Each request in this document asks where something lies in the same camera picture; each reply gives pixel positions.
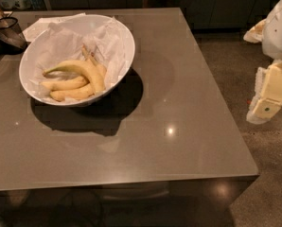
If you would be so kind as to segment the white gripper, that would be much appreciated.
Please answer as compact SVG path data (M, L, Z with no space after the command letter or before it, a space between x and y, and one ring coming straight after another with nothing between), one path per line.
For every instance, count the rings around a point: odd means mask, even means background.
M249 43L261 43L262 52L275 61L256 72L255 96L246 120L252 124L270 121L282 107L282 0L268 16L249 29L243 36Z

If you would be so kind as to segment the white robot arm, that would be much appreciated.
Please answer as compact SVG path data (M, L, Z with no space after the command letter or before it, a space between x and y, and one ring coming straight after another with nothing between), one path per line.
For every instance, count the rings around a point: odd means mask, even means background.
M273 59L267 68L257 69L255 95L246 115L248 122L263 124L271 120L282 107L282 0L264 20L245 33L243 40L261 43L262 52Z

